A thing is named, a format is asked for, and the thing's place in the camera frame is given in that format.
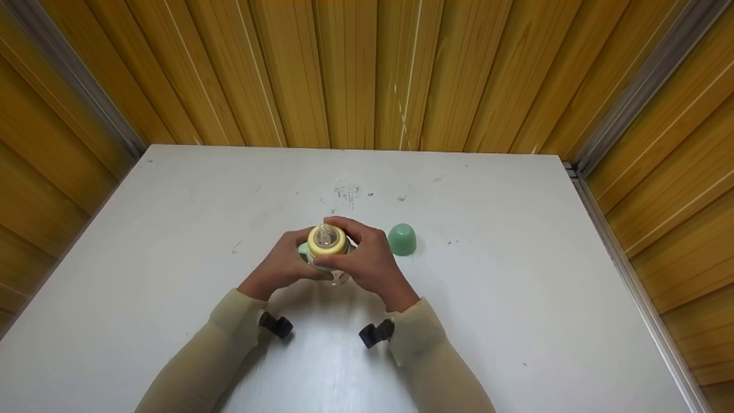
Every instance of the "wooden wall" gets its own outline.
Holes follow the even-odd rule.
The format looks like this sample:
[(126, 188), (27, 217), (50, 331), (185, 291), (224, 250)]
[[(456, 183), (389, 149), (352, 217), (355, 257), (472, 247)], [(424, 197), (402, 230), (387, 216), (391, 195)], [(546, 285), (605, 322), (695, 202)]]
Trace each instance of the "wooden wall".
[(146, 143), (572, 159), (685, 0), (41, 0)]
[(0, 7), (0, 336), (131, 166)]
[[(564, 160), (686, 5), (40, 3), (146, 145)], [(589, 177), (714, 406), (734, 389), (733, 27), (730, 8)], [(0, 40), (1, 328), (131, 161), (1, 7)]]
[(734, 412), (734, 7), (588, 178), (715, 411)]

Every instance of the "person's left hand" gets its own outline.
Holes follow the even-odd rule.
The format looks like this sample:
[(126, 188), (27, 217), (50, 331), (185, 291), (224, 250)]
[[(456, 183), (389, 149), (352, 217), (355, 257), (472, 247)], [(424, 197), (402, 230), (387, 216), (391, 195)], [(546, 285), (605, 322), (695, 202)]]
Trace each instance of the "person's left hand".
[(283, 234), (268, 256), (237, 290), (248, 297), (268, 301), (275, 290), (287, 287), (300, 279), (332, 279), (331, 273), (315, 269), (304, 262), (298, 254), (298, 245), (308, 240), (312, 228), (310, 226)]

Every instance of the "mint green cap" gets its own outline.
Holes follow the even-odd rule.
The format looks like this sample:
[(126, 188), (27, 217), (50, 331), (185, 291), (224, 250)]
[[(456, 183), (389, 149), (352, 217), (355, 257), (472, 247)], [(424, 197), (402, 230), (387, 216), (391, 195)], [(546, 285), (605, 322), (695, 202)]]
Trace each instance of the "mint green cap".
[(415, 231), (406, 223), (399, 223), (388, 235), (390, 251), (395, 255), (408, 256), (415, 252)]

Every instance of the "long sleeve shirt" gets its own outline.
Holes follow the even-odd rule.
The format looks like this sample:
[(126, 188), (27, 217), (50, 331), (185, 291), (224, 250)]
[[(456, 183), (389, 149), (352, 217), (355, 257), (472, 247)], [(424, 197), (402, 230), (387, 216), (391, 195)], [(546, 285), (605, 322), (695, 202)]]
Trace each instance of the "long sleeve shirt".
[[(245, 355), (258, 344), (258, 322), (266, 307), (265, 301), (231, 290), (204, 327), (163, 367), (136, 412), (211, 411)], [(421, 412), (495, 411), (425, 298), (386, 317), (395, 323), (390, 350)]]

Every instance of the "black clip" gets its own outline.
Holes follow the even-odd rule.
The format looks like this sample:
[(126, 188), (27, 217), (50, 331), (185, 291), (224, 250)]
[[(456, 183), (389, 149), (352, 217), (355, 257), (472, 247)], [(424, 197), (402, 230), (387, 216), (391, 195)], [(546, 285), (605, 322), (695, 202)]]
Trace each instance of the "black clip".
[(360, 331), (360, 338), (367, 348), (372, 348), (378, 342), (389, 340), (395, 331), (395, 323), (392, 320), (385, 320), (375, 327), (370, 324)]
[(281, 317), (275, 320), (275, 317), (271, 316), (269, 312), (264, 312), (260, 316), (259, 325), (278, 336), (281, 340), (285, 340), (293, 330), (293, 324), (287, 318)]

